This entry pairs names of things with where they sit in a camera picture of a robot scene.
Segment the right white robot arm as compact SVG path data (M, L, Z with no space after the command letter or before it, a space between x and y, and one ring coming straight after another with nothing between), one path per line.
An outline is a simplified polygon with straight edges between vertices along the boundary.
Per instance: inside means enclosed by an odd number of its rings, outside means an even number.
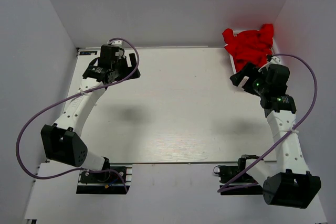
M290 76L288 67L271 63L259 68L247 63L230 77L238 86L244 78L243 90L260 97L260 105L270 126L274 141L271 151L276 153L276 168L271 169L261 156L242 156L236 179L247 182L252 178L262 187L268 205L306 209L321 188L321 180L313 176L303 157L296 131L296 105L286 93Z

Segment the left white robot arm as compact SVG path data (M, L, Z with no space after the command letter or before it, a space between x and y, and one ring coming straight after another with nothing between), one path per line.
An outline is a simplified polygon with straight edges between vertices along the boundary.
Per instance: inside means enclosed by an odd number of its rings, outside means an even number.
M89 63L82 75L77 97L70 100L53 125L42 128L46 157L76 168L92 170L98 181L108 180L111 175L109 160L88 150L81 139L82 129L109 84L139 77L135 54L125 55L122 40L102 45L99 57Z

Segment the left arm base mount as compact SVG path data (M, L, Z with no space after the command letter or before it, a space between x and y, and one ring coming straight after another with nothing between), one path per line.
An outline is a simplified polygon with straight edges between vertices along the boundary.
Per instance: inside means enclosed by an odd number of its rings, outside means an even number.
M80 172L76 194L78 195L126 195L127 192L119 176L129 190L132 179L132 165L110 166L119 175L107 172L92 174L87 171Z

